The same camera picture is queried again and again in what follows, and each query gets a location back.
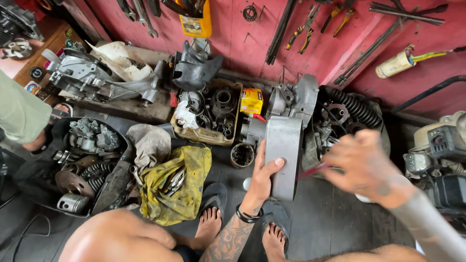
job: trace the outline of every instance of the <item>fingernail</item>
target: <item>fingernail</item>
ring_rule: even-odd
[[[276,165],[282,165],[283,164],[283,158],[275,159],[275,164]]]

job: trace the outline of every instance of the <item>tattooed arm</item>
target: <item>tattooed arm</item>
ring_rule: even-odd
[[[251,185],[240,206],[240,212],[256,216],[264,201],[269,198],[272,183],[270,175],[279,171],[284,160],[279,158],[264,165],[265,140],[262,140],[257,150]],[[234,214],[228,224],[202,254],[200,262],[238,261],[247,238],[254,224],[248,224]]]
[[[380,133],[362,130],[340,138],[323,161],[343,168],[344,175],[323,171],[335,186],[361,194],[390,210],[419,242],[429,261],[466,261],[461,237],[406,179],[380,146]]]

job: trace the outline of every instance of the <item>cloth rag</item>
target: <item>cloth rag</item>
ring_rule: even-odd
[[[183,166],[186,173],[180,189],[171,197],[161,193],[158,190],[160,183]],[[142,205],[139,211],[161,226],[195,219],[211,166],[212,153],[208,147],[182,146],[173,150],[167,162],[142,171],[140,178],[144,185],[140,189]]]
[[[126,137],[136,148],[134,164],[138,167],[138,173],[146,167],[154,167],[170,156],[170,134],[160,127],[136,124],[126,132]]]

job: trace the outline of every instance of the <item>wire cable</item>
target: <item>wire cable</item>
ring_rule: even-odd
[[[343,125],[340,123],[340,121],[338,121],[338,119],[336,118],[336,116],[335,116],[332,112],[330,112],[330,110],[329,110],[325,105],[323,105],[319,100],[317,100],[317,104],[318,104],[319,106],[321,106],[325,111],[327,111],[327,113],[329,114],[329,116],[331,116],[331,117],[333,118],[333,120],[335,120],[335,121],[337,122],[338,126],[342,129],[343,133],[344,133],[345,135],[347,135],[348,132],[347,132],[346,129],[343,127]]]
[[[48,233],[47,234],[39,234],[39,233],[29,233],[29,234],[25,234],[26,231],[29,229],[29,227],[32,225],[32,223],[36,220],[36,218],[38,217],[43,217],[47,220],[47,223],[48,223]],[[10,247],[16,242],[18,241],[18,244],[16,245],[16,247],[14,248],[14,251],[13,251],[13,256],[11,257],[11,262],[14,262],[14,258],[16,257],[16,253],[18,252],[18,248],[20,247],[20,244],[21,244],[21,240],[23,237],[25,236],[28,236],[28,235],[36,235],[36,236],[50,236],[50,231],[52,230],[52,227],[50,226],[50,219],[48,219],[47,216],[45,215],[42,215],[42,214],[38,214],[36,215],[30,222],[29,224],[24,228],[23,232],[21,233],[21,235],[17,238],[15,238],[11,243],[10,245],[6,248],[5,250],[5,253],[3,253],[3,256],[0,258],[0,262],[3,260],[3,257],[5,256],[5,254],[8,252],[8,250],[10,249]]]

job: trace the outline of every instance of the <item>black bracelet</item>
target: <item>black bracelet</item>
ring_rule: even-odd
[[[262,208],[260,208],[259,213],[257,214],[257,216],[251,216],[251,215],[248,215],[246,213],[241,213],[240,212],[240,206],[241,206],[241,204],[236,206],[236,215],[241,219],[241,221],[243,221],[245,223],[253,224],[253,223],[259,221],[259,219],[264,215],[264,210],[262,210]]]

